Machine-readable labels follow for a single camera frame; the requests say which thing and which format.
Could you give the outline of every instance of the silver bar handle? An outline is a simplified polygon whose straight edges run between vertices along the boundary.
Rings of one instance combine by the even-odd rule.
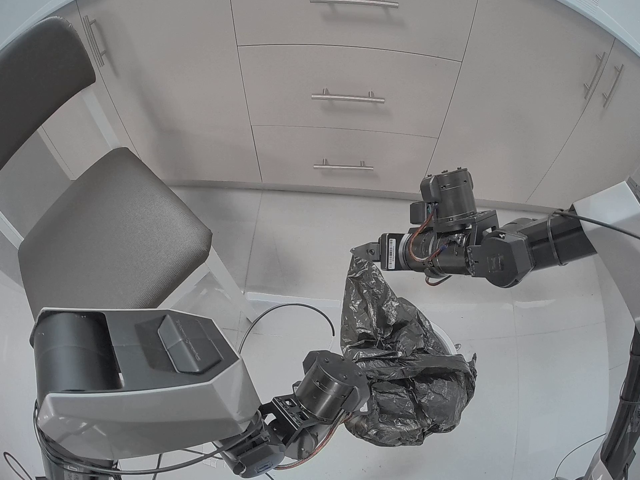
[[[604,96],[604,104],[602,105],[603,108],[607,108],[609,106],[609,103],[611,102],[611,97],[613,96],[613,91],[615,91],[616,87],[618,86],[618,82],[620,81],[620,76],[622,76],[622,70],[625,68],[625,65],[620,64],[620,67],[613,66],[613,68],[618,72],[618,74],[616,75],[616,79],[613,80],[613,85],[609,90],[609,94],[606,94],[604,92],[602,93],[602,95]]]
[[[587,100],[589,98],[589,96],[591,95],[591,89],[593,88],[594,84],[596,83],[596,79],[598,78],[598,74],[600,73],[600,68],[602,67],[602,63],[604,62],[604,59],[607,56],[607,52],[602,52],[602,55],[598,55],[596,53],[596,57],[599,60],[598,62],[598,67],[596,68],[596,73],[593,74],[593,78],[591,79],[591,83],[589,85],[587,84],[582,84],[584,85],[584,88],[587,90],[586,94],[584,95],[584,99]]]
[[[100,50],[98,46],[98,41],[95,40],[95,34],[93,33],[92,25],[95,23],[95,20],[89,19],[89,16],[86,14],[82,17],[82,25],[84,28],[84,34],[86,35],[87,41],[89,41],[89,48],[91,53],[93,54],[93,58],[95,59],[95,63],[98,64],[98,67],[104,66],[104,54],[107,53],[107,50]]]
[[[377,7],[387,7],[398,9],[398,2],[387,2],[386,0],[309,0],[312,4],[354,4],[354,5],[375,5]]]
[[[364,160],[360,160],[360,165],[341,165],[329,164],[329,160],[327,160],[326,158],[322,160],[322,164],[315,164],[314,169],[373,171],[373,167],[370,165],[365,165]]]
[[[329,89],[322,89],[322,94],[311,94],[312,100],[329,100],[329,101],[359,101],[362,103],[384,103],[384,98],[377,98],[373,91],[369,91],[368,96],[349,96],[347,94],[329,94]]]

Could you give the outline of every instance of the crumpled garbage bag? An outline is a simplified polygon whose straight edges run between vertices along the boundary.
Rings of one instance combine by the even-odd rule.
[[[344,288],[342,353],[366,374],[369,414],[345,426],[378,446],[420,445],[452,431],[476,388],[476,356],[448,355],[431,323],[396,297],[372,262],[353,257]]]

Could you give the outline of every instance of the chair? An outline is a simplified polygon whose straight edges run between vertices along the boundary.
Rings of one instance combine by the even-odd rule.
[[[171,307],[211,272],[233,306],[257,313],[211,247],[211,231],[128,148],[119,147],[91,85],[76,31],[44,19],[0,51],[0,169],[69,98],[80,93],[111,148],[22,238],[18,248],[33,316],[44,307]]]

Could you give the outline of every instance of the gray seat cushion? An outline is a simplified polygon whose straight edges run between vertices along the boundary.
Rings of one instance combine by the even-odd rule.
[[[53,203],[18,258],[35,317],[43,307],[156,308],[210,247],[211,231],[118,148]]]

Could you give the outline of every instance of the drawer handle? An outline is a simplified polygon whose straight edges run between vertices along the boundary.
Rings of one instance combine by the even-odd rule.
[[[593,87],[593,84],[595,84],[595,82],[596,82],[596,78],[598,77],[598,73],[600,73],[600,68],[602,67],[602,63],[604,62],[604,59],[605,59],[606,56],[607,56],[607,52],[602,52],[602,55],[598,55],[596,53],[596,57],[599,60],[598,67],[596,68],[596,73],[593,74],[593,78],[591,79],[591,83],[589,85],[582,84],[582,85],[584,85],[584,88],[587,89],[587,93],[584,95],[584,99],[588,99],[589,98],[589,95],[591,94],[591,89]]]
[[[91,49],[91,53],[93,54],[93,58],[95,59],[95,63],[98,64],[99,67],[104,66],[104,54],[107,53],[107,50],[100,51],[98,47],[98,41],[95,40],[95,34],[93,33],[92,25],[95,23],[95,20],[89,20],[89,16],[86,14],[82,18],[82,25],[84,28],[84,33],[86,34],[86,39],[89,41],[89,48]]]
[[[398,9],[398,2],[387,2],[386,0],[309,0],[312,4],[354,4],[354,5],[375,5],[377,7],[387,7]]]
[[[384,103],[384,98],[376,98],[373,91],[369,91],[369,96],[348,96],[347,94],[329,94],[329,89],[322,89],[322,94],[311,94],[312,100],[329,101],[360,101],[363,103]]]
[[[620,81],[620,76],[622,75],[622,70],[625,68],[625,65],[620,64],[620,67],[613,66],[613,68],[618,72],[618,74],[616,75],[616,79],[613,81],[613,85],[611,86],[609,94],[606,94],[604,92],[602,93],[602,95],[604,96],[604,105],[602,105],[603,108],[607,108],[609,106],[611,97],[613,96],[613,91],[615,91],[616,87],[618,86],[618,82]]]
[[[324,158],[322,160],[322,164],[315,164],[314,169],[342,169],[342,170],[350,170],[350,171],[373,171],[373,167],[370,165],[365,165],[364,160],[360,160],[360,165],[340,165],[340,164],[329,164],[329,160]]]

